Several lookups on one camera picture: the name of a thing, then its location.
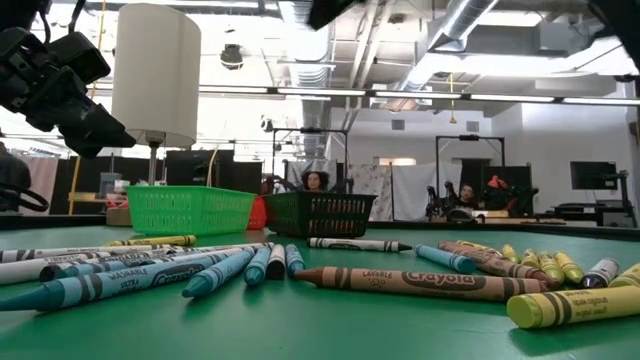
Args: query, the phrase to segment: person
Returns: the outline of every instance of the person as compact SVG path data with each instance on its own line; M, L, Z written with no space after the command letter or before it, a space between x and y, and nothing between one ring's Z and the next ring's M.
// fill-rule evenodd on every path
M302 186L305 191L327 191L327 186L329 186L329 174L324 171L306 171L302 174Z
M476 201L473 186L470 184L462 184L460 187L460 197L458 198L458 208L466 208L471 210L478 210L483 207L483 203Z
M0 142L0 183L27 190L31 187L29 167L24 161L9 154L3 142ZM20 206L15 201L0 197L0 211L18 212L19 208Z

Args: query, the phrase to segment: ceiling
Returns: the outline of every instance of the ceiling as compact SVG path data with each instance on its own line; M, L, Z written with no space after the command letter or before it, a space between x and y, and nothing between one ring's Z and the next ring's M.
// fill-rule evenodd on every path
M104 13L100 48L114 71L117 71L113 56L113 49L117 47L117 10L131 2L141 1L108 0ZM276 1L266 1L264 16L247 16L257 13L257 9L253 8L257 4L255 0L145 2L179 8L199 25L202 30L202 85L289 86L293 72L319 66L318 63L296 62L291 57L292 49L301 46L298 36L300 26L286 23L280 18L280 4ZM433 36L435 26L446 13L447 4L447 0L372 0L367 6L357 6L347 11L329 25L329 53L326 61L320 65L331 69L327 87L357 87L358 80L361 80L362 87L393 89L424 55L421 49L427 41L425 39ZM65 24L70 19L74 5L75 0L54 0L48 16L53 39L66 33ZM77 29L96 46L99 42L101 8L101 0L88 0L77 24ZM615 90L611 74L600 76L598 73L609 71L622 74L636 70L632 64L629 67L629 60L619 44L601 44L602 47L610 47L600 49L606 52L607 56L604 57L582 51L586 48L586 38L598 26L599 23L586 11L581 0L499 1L480 18L478 26L469 35L463 54L438 55L441 56L440 64L431 69L433 74L426 86L444 92L565 96L609 94ZM42 30L42 24L36 21L34 33L43 38ZM241 70L230 71L221 65L219 58L225 44L241 45L244 58ZM588 64L589 68L586 65L574 66L574 62L568 62L570 58L580 60L580 64ZM543 64L541 61L547 61L551 70L536 71L546 66L539 66ZM505 71L513 66L515 70ZM111 80L112 77L107 77L101 82L109 83ZM301 125L303 121L299 103L294 100L274 102L255 98L228 100L228 97L224 101L201 101L204 106L200 111L199 137L270 139L270 135L259 129L261 116L266 114L274 118L278 126ZM332 98L327 104L334 109L345 106L343 98ZM362 104L363 108L371 106L367 101ZM471 116L479 119L490 117L495 108L495 103L455 104L457 111L484 111L484 114ZM228 114L225 116L231 121L226 123L235 127L235 130L221 132L221 120L209 113L211 111L213 114L219 109L224 110L221 114ZM415 115L418 119L439 119L438 114L444 112L440 116L447 120L450 115L446 115L446 111L451 110L451 101L434 100L420 109L429 110L431 115ZM370 128L367 122L372 117L393 117L384 109L368 110L369 113L358 115L352 128L355 133ZM332 125L340 126L339 123L334 119Z

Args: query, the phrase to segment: green table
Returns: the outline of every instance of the green table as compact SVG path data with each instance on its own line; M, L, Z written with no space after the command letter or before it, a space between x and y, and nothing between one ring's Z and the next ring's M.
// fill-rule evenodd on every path
M93 246L127 239L104 227L0 233L0 249ZM604 256L621 269L640 261L640 243L523 232L369 230L367 239L436 245L469 240L519 252L564 250L584 268ZM308 249L322 265L448 272L402 254ZM264 241L262 233L204 238L199 245ZM0 288L0 298L35 283ZM638 359L640 317L542 331L517 329L499 303L429 299L318 289L268 281L249 290L233 279L201 301L182 298L184 283L48 314L0 313L0 359Z

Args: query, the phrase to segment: computer monitor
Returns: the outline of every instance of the computer monitor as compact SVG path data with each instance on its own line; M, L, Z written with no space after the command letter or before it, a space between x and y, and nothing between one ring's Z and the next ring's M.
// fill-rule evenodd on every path
M618 180L607 178L616 173L616 163L612 161L572 161L571 187L573 190L618 190Z

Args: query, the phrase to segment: lamp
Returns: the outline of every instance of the lamp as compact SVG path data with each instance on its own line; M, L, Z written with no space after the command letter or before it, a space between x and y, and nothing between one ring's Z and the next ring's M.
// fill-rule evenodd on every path
M120 9L112 113L151 148L149 185L160 145L196 142L200 41L198 25L179 11L142 3Z

